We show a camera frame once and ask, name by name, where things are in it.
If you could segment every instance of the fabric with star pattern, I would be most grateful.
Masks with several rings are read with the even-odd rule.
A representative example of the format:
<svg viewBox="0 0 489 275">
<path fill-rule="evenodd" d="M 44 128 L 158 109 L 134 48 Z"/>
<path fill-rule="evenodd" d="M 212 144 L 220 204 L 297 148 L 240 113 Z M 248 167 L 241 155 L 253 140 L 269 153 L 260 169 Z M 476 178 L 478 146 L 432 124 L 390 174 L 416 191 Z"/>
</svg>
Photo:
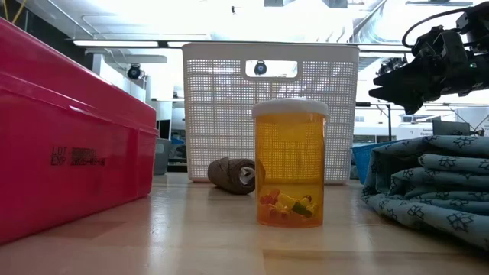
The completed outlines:
<svg viewBox="0 0 489 275">
<path fill-rule="evenodd" d="M 374 148 L 362 199 L 402 225 L 489 250 L 489 137 L 421 137 Z"/>
</svg>

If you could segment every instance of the roll of tape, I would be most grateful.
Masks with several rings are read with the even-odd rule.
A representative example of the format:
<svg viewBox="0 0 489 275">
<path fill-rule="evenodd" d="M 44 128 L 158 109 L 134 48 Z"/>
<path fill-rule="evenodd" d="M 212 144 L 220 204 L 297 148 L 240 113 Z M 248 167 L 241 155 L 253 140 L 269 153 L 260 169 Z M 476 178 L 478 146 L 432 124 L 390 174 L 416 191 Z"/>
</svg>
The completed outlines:
<svg viewBox="0 0 489 275">
<path fill-rule="evenodd" d="M 214 160 L 207 169 L 207 177 L 231 194 L 246 195 L 254 191 L 254 161 L 228 157 Z"/>
</svg>

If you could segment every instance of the white plastic basket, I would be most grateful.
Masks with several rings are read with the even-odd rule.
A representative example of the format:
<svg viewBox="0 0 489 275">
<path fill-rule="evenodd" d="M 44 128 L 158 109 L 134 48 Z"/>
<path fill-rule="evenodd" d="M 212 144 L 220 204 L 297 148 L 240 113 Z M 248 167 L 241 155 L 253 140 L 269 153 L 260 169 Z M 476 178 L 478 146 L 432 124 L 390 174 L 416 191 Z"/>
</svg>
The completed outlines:
<svg viewBox="0 0 489 275">
<path fill-rule="evenodd" d="M 358 54 L 357 47 L 324 44 L 185 45 L 189 178 L 196 182 L 209 181 L 207 166 L 222 157 L 254 159 L 251 117 L 254 104 L 307 97 L 329 107 L 325 183 L 345 183 L 351 166 Z M 295 61 L 296 75 L 290 78 L 249 76 L 250 60 Z"/>
</svg>

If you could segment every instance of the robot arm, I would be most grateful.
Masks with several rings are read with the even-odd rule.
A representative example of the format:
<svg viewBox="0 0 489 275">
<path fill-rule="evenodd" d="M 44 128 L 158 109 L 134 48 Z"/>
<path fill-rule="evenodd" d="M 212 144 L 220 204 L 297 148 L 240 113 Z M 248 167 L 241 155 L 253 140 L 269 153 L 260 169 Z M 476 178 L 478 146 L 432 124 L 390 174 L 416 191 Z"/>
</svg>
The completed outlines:
<svg viewBox="0 0 489 275">
<path fill-rule="evenodd" d="M 457 20 L 456 29 L 433 27 L 418 37 L 414 46 L 406 44 L 407 34 L 417 25 L 460 11 L 464 14 Z M 462 43 L 461 34 L 468 35 L 468 44 Z M 489 88 L 489 53 L 482 53 L 489 48 L 489 2 L 427 18 L 408 30 L 403 44 L 411 47 L 413 62 L 380 74 L 374 79 L 380 88 L 372 89 L 370 96 L 401 105 L 411 115 L 424 102 L 439 99 L 441 95 L 464 96 Z"/>
</svg>

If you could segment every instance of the fluorescent light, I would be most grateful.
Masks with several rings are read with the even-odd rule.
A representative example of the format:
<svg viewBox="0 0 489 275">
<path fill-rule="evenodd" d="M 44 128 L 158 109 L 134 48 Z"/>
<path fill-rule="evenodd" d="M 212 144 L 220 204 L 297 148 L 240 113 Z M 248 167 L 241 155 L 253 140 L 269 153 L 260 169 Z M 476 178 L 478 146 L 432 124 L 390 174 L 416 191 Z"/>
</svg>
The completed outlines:
<svg viewBox="0 0 489 275">
<path fill-rule="evenodd" d="M 80 47 L 158 47 L 157 41 L 130 41 L 130 40 L 75 40 Z"/>
<path fill-rule="evenodd" d="M 360 44 L 361 52 L 374 53 L 410 53 L 411 50 L 403 45 L 382 45 L 382 44 Z"/>
<path fill-rule="evenodd" d="M 405 53 L 360 52 L 360 57 L 404 57 Z"/>
<path fill-rule="evenodd" d="M 182 47 L 190 42 L 168 42 L 168 47 Z"/>
<path fill-rule="evenodd" d="M 178 98 L 178 99 L 151 99 L 151 101 L 157 101 L 157 102 L 184 102 L 185 99 Z"/>
</svg>

